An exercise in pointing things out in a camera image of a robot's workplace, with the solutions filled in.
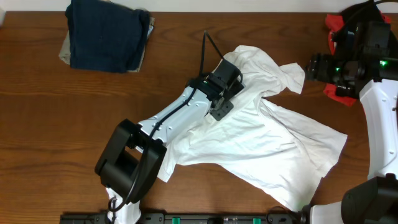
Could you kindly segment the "white t-shirt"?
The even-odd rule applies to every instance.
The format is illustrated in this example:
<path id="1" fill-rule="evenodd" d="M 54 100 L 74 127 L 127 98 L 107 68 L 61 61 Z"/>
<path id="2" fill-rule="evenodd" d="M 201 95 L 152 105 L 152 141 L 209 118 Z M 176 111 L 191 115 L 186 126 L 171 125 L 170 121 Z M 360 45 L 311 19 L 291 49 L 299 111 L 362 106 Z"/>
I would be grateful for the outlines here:
<path id="1" fill-rule="evenodd" d="M 263 50 L 246 45 L 225 59 L 243 74 L 233 109 L 220 121 L 208 115 L 185 123 L 168 143 L 156 176 L 167 182 L 176 165 L 218 164 L 299 211 L 338 162 L 347 136 L 268 100 L 284 89 L 301 93 L 305 75 L 298 64 L 279 66 Z"/>

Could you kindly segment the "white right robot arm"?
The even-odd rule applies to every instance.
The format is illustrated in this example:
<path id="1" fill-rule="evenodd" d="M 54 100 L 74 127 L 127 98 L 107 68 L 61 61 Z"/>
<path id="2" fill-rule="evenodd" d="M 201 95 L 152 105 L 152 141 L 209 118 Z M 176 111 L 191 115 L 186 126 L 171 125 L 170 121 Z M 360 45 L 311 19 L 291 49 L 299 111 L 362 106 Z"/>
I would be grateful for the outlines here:
<path id="1" fill-rule="evenodd" d="M 366 116 L 370 161 L 367 181 L 348 190 L 339 202 L 304 206 L 298 222 L 397 223 L 397 60 L 338 60 L 315 54 L 305 76 L 359 98 Z"/>

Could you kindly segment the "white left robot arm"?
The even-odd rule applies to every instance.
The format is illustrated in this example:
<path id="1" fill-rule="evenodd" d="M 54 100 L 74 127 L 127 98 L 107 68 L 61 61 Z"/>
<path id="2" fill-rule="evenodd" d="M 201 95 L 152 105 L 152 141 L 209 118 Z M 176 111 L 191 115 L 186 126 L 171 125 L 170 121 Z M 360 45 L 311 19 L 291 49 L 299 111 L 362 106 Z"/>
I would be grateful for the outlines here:
<path id="1" fill-rule="evenodd" d="M 190 80 L 182 94 L 156 115 L 137 124 L 121 121 L 95 165 L 101 184 L 116 193 L 110 208 L 140 201 L 157 178 L 167 145 L 208 114 L 222 118 L 233 108 L 230 99 L 243 88 L 238 70 L 210 72 Z"/>

